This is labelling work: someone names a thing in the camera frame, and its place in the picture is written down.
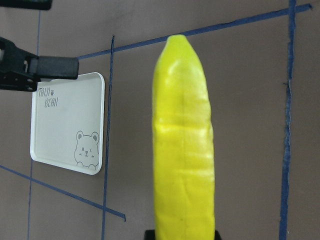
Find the white tray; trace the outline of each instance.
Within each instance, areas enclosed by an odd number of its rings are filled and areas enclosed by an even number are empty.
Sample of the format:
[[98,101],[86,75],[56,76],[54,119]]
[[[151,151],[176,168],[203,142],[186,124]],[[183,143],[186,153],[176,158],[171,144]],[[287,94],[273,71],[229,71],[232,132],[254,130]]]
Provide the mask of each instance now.
[[85,174],[102,165],[105,81],[97,72],[77,80],[39,82],[32,94],[33,160]]

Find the bear illustration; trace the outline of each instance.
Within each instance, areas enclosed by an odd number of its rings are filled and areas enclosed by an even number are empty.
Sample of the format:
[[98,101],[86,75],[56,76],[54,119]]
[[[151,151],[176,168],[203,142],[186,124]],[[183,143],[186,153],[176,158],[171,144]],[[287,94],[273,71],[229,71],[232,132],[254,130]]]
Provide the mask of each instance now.
[[84,135],[82,131],[78,131],[76,140],[74,151],[76,165],[96,170],[99,164],[98,133],[94,131],[91,135]]

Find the painter's tape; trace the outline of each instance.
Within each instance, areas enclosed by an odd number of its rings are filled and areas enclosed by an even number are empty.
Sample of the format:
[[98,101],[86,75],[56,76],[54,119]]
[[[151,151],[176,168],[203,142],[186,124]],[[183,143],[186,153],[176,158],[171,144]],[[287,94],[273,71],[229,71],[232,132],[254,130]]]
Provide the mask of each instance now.
[[280,207],[280,224],[279,224],[279,240],[287,239],[288,228],[288,198],[289,198],[289,174],[291,163],[291,106],[292,91],[291,82],[293,78],[293,69],[295,62],[295,32],[296,32],[296,0],[289,0],[289,38],[288,44],[288,81],[286,89],[286,108],[285,108],[285,138],[284,138],[284,156],[282,163],[282,182],[281,182],[281,207]]

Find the gray surface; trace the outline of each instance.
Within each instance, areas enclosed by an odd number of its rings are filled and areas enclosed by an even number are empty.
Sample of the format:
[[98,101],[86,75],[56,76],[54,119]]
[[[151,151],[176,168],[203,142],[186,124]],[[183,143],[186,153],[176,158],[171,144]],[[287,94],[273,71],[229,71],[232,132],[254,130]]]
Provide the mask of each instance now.
[[32,185],[30,209],[30,239],[90,240],[101,237],[100,209],[36,183]]
[[320,4],[296,19],[288,239],[320,239]]
[[287,7],[287,0],[55,0],[41,14],[39,52],[76,57],[109,49],[112,34],[123,46]]
[[0,238],[26,239],[29,180],[0,169]]
[[[298,4],[307,3],[298,0]],[[80,56],[115,45],[267,13],[287,0],[63,1],[41,12],[39,53]],[[319,239],[319,4],[299,13],[292,106],[290,240]],[[39,11],[0,7],[0,36],[33,53]],[[277,239],[287,81],[288,17],[188,38],[208,82],[214,127],[216,227],[223,239]],[[151,89],[164,42],[114,54],[106,239],[143,239],[154,228]],[[110,55],[80,61],[109,79]],[[31,94],[0,91],[0,165],[30,174]],[[39,162],[33,177],[102,204],[94,176]],[[0,169],[0,239],[27,239],[29,180]],[[32,184],[30,239],[100,239],[102,211]]]

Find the bear ear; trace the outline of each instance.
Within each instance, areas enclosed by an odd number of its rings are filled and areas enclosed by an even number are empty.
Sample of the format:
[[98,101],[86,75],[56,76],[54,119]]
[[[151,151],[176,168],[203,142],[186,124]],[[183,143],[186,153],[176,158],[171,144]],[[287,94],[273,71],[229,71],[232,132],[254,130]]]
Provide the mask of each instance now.
[[80,138],[84,136],[84,133],[82,131],[78,131],[76,134],[76,140],[79,141]]
[[95,143],[98,144],[98,142],[99,142],[99,134],[94,131],[94,132],[91,134],[91,137],[93,138],[93,140],[95,141]]

